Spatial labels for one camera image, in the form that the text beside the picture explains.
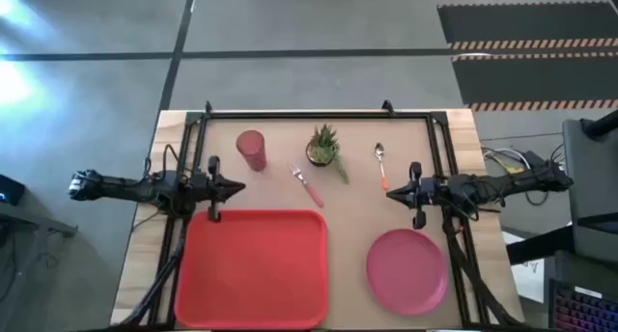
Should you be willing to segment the black aluminium table frame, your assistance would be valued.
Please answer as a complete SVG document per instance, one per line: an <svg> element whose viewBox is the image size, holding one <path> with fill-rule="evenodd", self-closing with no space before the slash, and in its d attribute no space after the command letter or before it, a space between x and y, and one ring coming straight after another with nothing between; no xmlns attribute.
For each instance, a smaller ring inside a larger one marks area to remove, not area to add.
<svg viewBox="0 0 618 332"><path fill-rule="evenodd" d="M170 144L175 150L181 148L184 123L187 118L199 117L199 110L169 110L162 112L156 122L154 139L148 155L158 169L164 146ZM478 137L473 113L466 109L397 110L389 115L385 110L214 110L213 121L231 120L312 120L323 123L330 120L381 120L390 123L409 120L413 115L428 115L439 132L437 145L442 164L455 173L482 175L486 172L482 157L482 143ZM163 239L178 237L179 225L166 225L159 215L146 223L146 232L133 233L129 237L124 267L117 289L110 323L126 318L146 293L155 277L156 269L163 265L161 254L167 251ZM467 227L461 242L468 242L468 253L477 261L479 271L495 298L514 318L523 319L515 285L506 253L506 244L501 232L499 216L483 212L481 220Z"/></svg>

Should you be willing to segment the black box device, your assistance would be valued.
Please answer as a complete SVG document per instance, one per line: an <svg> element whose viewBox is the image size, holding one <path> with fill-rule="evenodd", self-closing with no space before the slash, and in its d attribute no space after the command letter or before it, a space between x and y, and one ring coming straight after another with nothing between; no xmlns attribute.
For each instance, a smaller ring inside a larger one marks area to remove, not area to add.
<svg viewBox="0 0 618 332"><path fill-rule="evenodd" d="M24 184L0 174L0 203L18 206L24 192Z"/></svg>

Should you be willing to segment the red translucent cup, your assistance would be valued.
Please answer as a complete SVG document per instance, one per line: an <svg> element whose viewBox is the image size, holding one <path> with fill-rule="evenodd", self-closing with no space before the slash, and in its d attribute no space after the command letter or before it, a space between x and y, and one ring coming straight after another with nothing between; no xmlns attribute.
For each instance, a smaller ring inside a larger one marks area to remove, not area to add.
<svg viewBox="0 0 618 332"><path fill-rule="evenodd" d="M266 168L266 142L261 132L257 130L242 132L237 138L236 147L253 171L260 172Z"/></svg>

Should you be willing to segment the grey metal stand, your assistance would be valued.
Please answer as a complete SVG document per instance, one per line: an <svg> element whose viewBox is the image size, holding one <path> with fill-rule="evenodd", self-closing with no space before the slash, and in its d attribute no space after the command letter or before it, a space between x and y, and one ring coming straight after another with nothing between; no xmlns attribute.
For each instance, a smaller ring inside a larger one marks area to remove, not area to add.
<svg viewBox="0 0 618 332"><path fill-rule="evenodd" d="M7 325L25 284L26 273L34 268L39 255L44 252L43 248L47 244L47 238L51 234L73 237L77 228L52 218L36 215L21 207L4 203L0 204L0 220L2 219L16 225L25 225L28 231L33 232L33 240L29 247L24 250L23 260L14 262L14 275L7 290L0 294L0 332L7 332Z"/></svg>

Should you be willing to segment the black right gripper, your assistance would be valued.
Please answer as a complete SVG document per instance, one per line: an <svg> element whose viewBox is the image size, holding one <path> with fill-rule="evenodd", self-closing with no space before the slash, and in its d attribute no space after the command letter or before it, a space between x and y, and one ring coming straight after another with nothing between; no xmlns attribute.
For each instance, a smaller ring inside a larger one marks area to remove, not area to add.
<svg viewBox="0 0 618 332"><path fill-rule="evenodd" d="M427 223L423 206L443 206L448 197L447 186L439 178L422 178L420 162L409 166L410 182L386 192L386 197L413 209L412 228L423 229Z"/></svg>

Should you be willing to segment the spoon with orange handle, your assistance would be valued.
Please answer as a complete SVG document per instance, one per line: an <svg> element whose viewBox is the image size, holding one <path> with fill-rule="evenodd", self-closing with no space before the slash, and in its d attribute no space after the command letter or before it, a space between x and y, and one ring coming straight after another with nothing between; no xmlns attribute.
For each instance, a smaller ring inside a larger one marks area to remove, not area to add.
<svg viewBox="0 0 618 332"><path fill-rule="evenodd" d="M387 190L389 188L389 185L388 185L388 180L387 180L384 166L383 166L384 154L385 154L385 151L384 151L384 146L382 145L382 143L376 143L375 156L379 161L379 167L380 167L380 173L381 173L381 186L384 190Z"/></svg>

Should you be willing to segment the backlit computer keyboard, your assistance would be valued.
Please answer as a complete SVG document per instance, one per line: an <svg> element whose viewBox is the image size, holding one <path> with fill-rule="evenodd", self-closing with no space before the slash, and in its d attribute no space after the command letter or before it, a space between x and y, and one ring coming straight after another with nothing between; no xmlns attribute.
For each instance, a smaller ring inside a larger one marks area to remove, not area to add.
<svg viewBox="0 0 618 332"><path fill-rule="evenodd" d="M566 332L618 332L618 298L550 279L548 326Z"/></svg>

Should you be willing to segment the black support beam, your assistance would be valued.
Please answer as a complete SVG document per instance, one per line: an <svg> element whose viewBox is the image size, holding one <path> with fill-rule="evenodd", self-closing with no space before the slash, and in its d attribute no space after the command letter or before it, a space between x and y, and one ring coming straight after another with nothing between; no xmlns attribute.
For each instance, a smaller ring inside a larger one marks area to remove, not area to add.
<svg viewBox="0 0 618 332"><path fill-rule="evenodd" d="M507 245L506 250L511 265L551 257L558 251L576 255L574 229L572 226L565 226L542 235L535 235Z"/></svg>

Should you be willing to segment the white paper sheet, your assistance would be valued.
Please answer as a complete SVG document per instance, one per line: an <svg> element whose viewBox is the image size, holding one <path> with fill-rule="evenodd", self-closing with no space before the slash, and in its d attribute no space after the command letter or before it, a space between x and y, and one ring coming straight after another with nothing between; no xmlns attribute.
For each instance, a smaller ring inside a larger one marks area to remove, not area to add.
<svg viewBox="0 0 618 332"><path fill-rule="evenodd" d="M521 264L512 264L517 293L520 297L538 303L545 299L545 260L534 260Z"/></svg>

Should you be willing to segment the red plastic tray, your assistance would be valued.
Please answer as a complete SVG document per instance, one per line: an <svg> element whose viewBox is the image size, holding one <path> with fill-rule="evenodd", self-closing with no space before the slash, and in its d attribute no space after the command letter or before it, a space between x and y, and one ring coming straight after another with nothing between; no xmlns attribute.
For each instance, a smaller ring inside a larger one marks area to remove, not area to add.
<svg viewBox="0 0 618 332"><path fill-rule="evenodd" d="M227 209L190 221L175 302L195 329L310 329L328 311L327 226L309 209Z"/></svg>

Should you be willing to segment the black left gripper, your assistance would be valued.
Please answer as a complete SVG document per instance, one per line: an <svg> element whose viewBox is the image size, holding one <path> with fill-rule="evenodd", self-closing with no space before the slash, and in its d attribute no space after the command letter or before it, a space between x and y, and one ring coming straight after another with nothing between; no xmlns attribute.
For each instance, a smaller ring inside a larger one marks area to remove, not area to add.
<svg viewBox="0 0 618 332"><path fill-rule="evenodd" d="M211 203L208 207L208 219L211 222L220 222L222 219L217 206L220 199L228 200L245 188L243 182L220 177L220 158L217 155L208 158L206 172L200 168L191 171L191 184L191 195L196 204Z"/></svg>

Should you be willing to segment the pink round plate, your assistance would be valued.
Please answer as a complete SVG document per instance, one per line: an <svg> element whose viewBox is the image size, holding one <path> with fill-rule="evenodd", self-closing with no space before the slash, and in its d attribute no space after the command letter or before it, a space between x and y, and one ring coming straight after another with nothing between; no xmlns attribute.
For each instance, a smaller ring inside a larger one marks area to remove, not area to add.
<svg viewBox="0 0 618 332"><path fill-rule="evenodd" d="M410 229L380 235L368 250L365 272L377 301L404 316L430 312L448 288L447 262L439 247Z"/></svg>

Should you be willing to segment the fork with pink handle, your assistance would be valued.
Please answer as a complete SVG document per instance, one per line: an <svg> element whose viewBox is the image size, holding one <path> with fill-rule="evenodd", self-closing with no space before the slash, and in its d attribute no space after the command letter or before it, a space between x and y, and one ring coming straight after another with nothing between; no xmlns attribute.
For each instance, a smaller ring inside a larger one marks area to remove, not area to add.
<svg viewBox="0 0 618 332"><path fill-rule="evenodd" d="M301 182L301 184L303 185L305 191L310 195L310 197L312 198L314 203L319 208L323 208L324 207L324 201L323 201L322 197L317 193L317 191L312 187L312 185L302 175L302 171L300 170L300 168L297 165L295 165L295 164L291 164L290 165L290 169L292 171L292 174Z"/></svg>

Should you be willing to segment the black orange-striped floor mat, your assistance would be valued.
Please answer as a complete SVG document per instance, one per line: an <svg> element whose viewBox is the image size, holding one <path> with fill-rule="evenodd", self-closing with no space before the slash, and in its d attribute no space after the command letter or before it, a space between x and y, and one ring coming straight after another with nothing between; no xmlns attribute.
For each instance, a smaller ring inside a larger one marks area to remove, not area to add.
<svg viewBox="0 0 618 332"><path fill-rule="evenodd" d="M618 13L607 2L439 5L454 50L618 47Z"/></svg>
<svg viewBox="0 0 618 332"><path fill-rule="evenodd" d="M618 53L468 56L453 61L474 112L618 108Z"/></svg>

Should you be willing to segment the succulent plant in dark pot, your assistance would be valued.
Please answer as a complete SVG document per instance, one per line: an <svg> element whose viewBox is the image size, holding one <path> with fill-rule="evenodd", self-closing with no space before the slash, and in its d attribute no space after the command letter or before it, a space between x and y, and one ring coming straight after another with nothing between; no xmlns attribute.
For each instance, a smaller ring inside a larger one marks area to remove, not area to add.
<svg viewBox="0 0 618 332"><path fill-rule="evenodd" d="M306 145L305 153L311 164L317 167L333 165L344 184L350 183L350 178L344 167L337 130L331 124L315 127L314 133Z"/></svg>

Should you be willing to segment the black vertical post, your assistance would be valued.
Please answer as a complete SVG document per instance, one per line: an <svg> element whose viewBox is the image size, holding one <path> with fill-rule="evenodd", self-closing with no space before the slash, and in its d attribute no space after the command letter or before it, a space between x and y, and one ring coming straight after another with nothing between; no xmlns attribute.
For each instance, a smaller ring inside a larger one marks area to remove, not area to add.
<svg viewBox="0 0 618 332"><path fill-rule="evenodd" d="M609 132L618 128L618 109L608 113L596 121L581 119L580 123L583 133L588 138L597 140L598 138L605 136Z"/></svg>

